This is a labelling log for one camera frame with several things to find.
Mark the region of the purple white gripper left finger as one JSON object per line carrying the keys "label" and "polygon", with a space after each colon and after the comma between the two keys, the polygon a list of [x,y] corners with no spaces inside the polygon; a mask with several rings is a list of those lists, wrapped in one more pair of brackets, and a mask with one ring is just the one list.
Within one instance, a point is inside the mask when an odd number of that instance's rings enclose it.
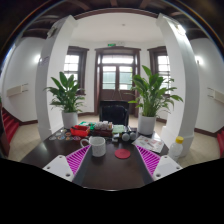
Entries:
{"label": "purple white gripper left finger", "polygon": [[89,149],[90,146],[87,145],[67,156],[58,155],[44,167],[44,170],[67,181],[72,181],[77,176]]}

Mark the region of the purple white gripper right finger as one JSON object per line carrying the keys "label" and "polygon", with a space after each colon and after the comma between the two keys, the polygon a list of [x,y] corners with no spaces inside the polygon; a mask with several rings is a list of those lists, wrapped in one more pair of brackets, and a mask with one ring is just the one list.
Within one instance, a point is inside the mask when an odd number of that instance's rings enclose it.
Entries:
{"label": "purple white gripper right finger", "polygon": [[153,180],[159,180],[182,169],[182,167],[168,155],[159,156],[141,146],[136,146],[136,148],[142,159],[146,174]]}

